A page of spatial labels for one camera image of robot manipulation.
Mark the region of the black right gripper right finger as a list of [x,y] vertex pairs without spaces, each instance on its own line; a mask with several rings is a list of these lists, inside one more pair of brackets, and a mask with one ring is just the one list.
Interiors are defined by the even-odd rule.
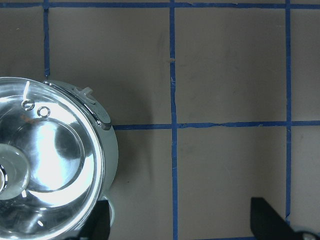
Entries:
[[294,240],[295,232],[263,197],[250,200],[250,229],[257,240]]

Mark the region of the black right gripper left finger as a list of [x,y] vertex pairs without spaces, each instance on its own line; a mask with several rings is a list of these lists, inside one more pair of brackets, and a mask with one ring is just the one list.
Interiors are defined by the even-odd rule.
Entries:
[[108,240],[110,236],[110,208],[108,200],[99,200],[81,228],[77,240]]

